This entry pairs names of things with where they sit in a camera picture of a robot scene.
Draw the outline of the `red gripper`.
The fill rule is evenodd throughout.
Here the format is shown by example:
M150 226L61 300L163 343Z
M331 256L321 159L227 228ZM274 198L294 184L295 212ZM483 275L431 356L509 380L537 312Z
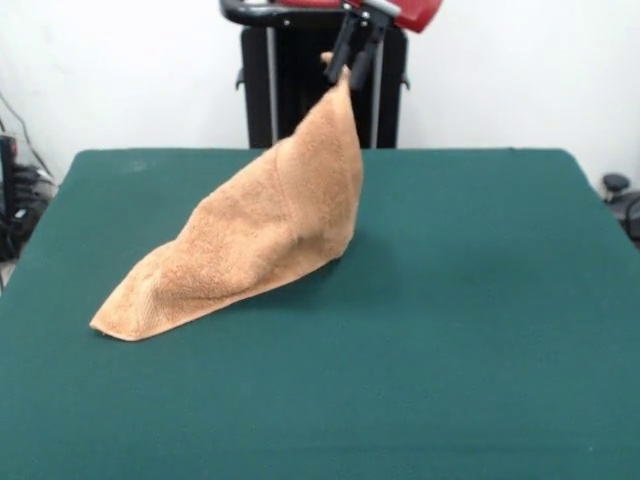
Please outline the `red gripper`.
M393 25L397 28L421 33L437 14L442 0L363 0L345 1L350 9L358 12L364 19L381 25ZM340 32L334 43L331 58L327 62L324 74L329 83L337 83L349 59L358 17L347 13ZM351 65L350 88L360 90L366 83L378 47L384 39L385 29L373 28L364 38Z

